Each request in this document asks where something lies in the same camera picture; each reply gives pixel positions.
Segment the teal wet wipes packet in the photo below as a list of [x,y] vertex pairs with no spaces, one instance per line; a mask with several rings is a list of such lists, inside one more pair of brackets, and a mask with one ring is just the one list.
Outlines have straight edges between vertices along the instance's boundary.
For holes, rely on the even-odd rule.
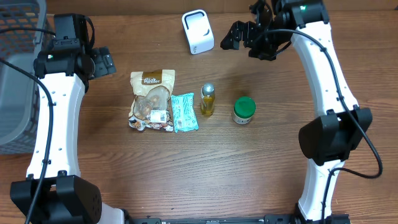
[[198,130],[197,117],[193,108],[193,98],[194,93],[171,96],[175,133],[179,131]]

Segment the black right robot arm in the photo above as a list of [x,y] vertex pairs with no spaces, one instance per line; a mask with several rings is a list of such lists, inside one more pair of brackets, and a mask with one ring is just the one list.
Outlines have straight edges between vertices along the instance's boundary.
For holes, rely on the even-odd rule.
[[236,21],[221,41],[222,49],[249,49],[249,56],[272,61],[287,47],[298,53],[312,93],[314,120],[298,140],[307,158],[305,184],[291,215],[266,215],[266,223],[349,223],[335,215],[331,200],[338,175],[361,141],[373,116],[360,108],[344,78],[322,1],[258,1],[253,21]]

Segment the brown white snack bag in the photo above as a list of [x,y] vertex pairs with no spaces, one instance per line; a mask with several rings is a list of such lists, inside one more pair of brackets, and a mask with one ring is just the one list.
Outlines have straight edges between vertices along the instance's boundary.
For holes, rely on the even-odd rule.
[[129,112],[129,126],[143,131],[146,128],[172,132],[174,124],[169,100],[175,83],[175,70],[131,72],[130,84],[134,100]]

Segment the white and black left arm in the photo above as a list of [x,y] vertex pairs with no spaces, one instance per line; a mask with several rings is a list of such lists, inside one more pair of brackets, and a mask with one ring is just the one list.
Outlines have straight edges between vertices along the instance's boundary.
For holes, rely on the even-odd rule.
[[129,223],[129,214],[102,201],[99,188],[81,177],[78,120],[92,79],[116,71],[107,47],[96,48],[95,28],[81,14],[58,14],[48,50],[38,53],[30,78],[39,88],[34,153],[10,197],[27,223]]

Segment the yellow Vim bottle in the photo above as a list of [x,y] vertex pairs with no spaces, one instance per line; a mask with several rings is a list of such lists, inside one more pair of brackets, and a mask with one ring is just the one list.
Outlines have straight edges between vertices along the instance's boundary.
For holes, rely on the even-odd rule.
[[201,113],[211,116],[214,112],[215,88],[211,83],[205,83],[201,88]]

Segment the green white Knorr jar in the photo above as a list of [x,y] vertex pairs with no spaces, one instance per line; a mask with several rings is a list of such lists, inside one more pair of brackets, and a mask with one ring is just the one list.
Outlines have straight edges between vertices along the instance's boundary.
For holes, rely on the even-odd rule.
[[233,106],[232,118],[235,123],[248,124],[256,111],[254,100],[248,96],[238,98]]

